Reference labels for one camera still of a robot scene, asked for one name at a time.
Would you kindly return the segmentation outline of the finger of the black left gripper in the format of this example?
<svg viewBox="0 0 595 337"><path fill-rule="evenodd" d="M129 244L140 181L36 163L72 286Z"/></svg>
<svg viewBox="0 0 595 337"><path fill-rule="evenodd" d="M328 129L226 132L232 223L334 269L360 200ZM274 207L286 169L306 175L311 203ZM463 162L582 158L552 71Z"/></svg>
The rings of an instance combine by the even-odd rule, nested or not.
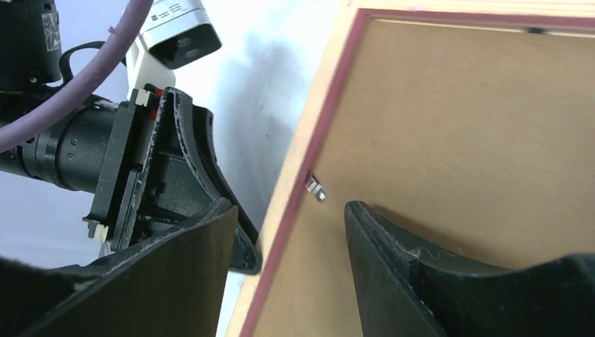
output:
<svg viewBox="0 0 595 337"><path fill-rule="evenodd" d="M203 191L211 199L228 199L238 208L229 269L244 275L258 274L262 267L262 254L256 248L258 231L218 166L213 141L213 113L196 106L190 95L177 88L165 88L165 100L172 104L182 155Z"/></svg>

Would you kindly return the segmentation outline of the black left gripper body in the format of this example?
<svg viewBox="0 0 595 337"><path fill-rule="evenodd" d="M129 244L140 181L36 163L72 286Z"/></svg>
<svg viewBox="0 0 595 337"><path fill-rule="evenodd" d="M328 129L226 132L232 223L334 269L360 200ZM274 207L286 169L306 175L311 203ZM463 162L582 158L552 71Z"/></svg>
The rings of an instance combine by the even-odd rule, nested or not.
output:
<svg viewBox="0 0 595 337"><path fill-rule="evenodd" d="M193 216L213 200L182 155L165 89L133 90L115 113L86 216L89 237L119 251Z"/></svg>

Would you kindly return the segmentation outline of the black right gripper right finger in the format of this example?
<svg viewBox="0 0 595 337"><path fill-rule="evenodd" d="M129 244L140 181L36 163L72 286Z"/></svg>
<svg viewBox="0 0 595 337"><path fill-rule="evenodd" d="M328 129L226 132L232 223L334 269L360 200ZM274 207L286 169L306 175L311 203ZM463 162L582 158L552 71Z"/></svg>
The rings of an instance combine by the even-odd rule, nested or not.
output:
<svg viewBox="0 0 595 337"><path fill-rule="evenodd" d="M593 336L594 255L511 270L408 231L362 201L344 221L365 336Z"/></svg>

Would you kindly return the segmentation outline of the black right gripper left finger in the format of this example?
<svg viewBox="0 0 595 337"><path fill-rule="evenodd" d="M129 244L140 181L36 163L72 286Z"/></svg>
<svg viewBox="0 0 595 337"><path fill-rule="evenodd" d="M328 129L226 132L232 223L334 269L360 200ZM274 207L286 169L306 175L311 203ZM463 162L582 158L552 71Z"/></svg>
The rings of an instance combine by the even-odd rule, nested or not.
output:
<svg viewBox="0 0 595 337"><path fill-rule="evenodd" d="M1 260L2 336L214 336L238 209L218 199L89 265Z"/></svg>

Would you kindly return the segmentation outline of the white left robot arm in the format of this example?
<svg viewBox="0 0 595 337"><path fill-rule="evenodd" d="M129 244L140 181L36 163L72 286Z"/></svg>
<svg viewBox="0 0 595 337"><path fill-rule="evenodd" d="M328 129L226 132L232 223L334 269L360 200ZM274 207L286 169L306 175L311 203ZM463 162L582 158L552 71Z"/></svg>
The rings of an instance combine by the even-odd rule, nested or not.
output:
<svg viewBox="0 0 595 337"><path fill-rule="evenodd" d="M89 237L145 242L213 200L238 204L219 166L213 113L172 71L218 50L199 1L129 1L79 73L54 1L1 2L1 170L93 195Z"/></svg>

